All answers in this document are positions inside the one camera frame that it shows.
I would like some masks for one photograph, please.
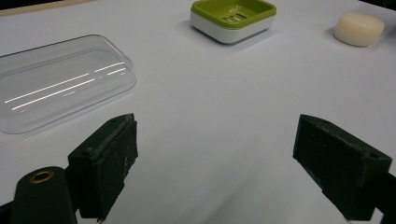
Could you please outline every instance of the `bar of soap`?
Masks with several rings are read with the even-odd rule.
[[[381,36],[384,28],[385,23],[374,16],[348,12],[337,22],[334,36],[348,45],[367,47]]]

